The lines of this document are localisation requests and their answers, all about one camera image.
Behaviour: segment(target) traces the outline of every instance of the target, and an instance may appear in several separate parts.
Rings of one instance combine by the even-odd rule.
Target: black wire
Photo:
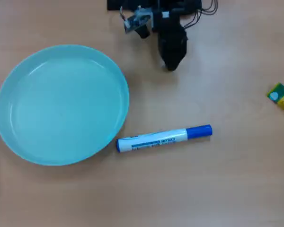
[[[187,23],[186,25],[184,25],[183,27],[185,28],[186,26],[188,26],[188,25],[190,25],[191,23],[193,23],[196,16],[197,16],[197,12],[195,13],[194,18],[193,18],[189,23]]]
[[[211,15],[215,14],[217,12],[217,10],[218,10],[218,0],[212,0],[210,6],[208,8],[197,10],[194,18],[189,23],[184,25],[183,28],[188,29],[188,28],[194,26],[196,23],[199,22],[202,14],[211,16]]]
[[[214,1],[214,0],[212,0],[212,2],[210,3],[210,7],[205,8],[205,9],[203,9],[203,10],[204,10],[204,11],[210,10],[210,9],[211,9],[211,7],[213,6],[213,1]]]
[[[196,15],[197,15],[197,21],[194,22],[193,24],[188,25],[188,26],[184,26],[184,29],[188,29],[188,28],[194,26],[196,23],[199,22],[199,20],[200,20],[202,14],[201,14],[201,12],[198,10],[198,11],[196,12]]]
[[[212,0],[211,6],[206,9],[201,9],[201,13],[205,15],[213,15],[217,12],[217,10],[218,10],[218,0]]]

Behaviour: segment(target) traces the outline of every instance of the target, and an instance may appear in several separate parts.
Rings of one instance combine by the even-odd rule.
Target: brown surface
[[[284,227],[284,0],[220,0],[160,68],[156,37],[125,35],[105,0],[0,0],[0,86],[23,58],[82,44],[124,71],[119,136],[211,123],[210,140],[119,155],[110,144],[64,167],[33,165],[0,139],[0,227]]]

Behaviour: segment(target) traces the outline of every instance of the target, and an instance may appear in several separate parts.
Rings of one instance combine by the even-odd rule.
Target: marker
[[[145,134],[117,140],[118,152],[157,147],[162,144],[177,143],[199,137],[211,136],[213,129],[210,124],[187,128]]]

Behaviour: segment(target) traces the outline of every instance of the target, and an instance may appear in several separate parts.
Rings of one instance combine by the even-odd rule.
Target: yellow package
[[[271,91],[267,93],[267,97],[284,109],[284,85],[278,83]]]

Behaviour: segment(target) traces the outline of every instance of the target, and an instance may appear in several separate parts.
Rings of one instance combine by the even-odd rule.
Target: plate
[[[129,92],[119,67],[80,45],[23,60],[0,90],[0,135],[30,162],[62,166],[103,149],[121,129]]]

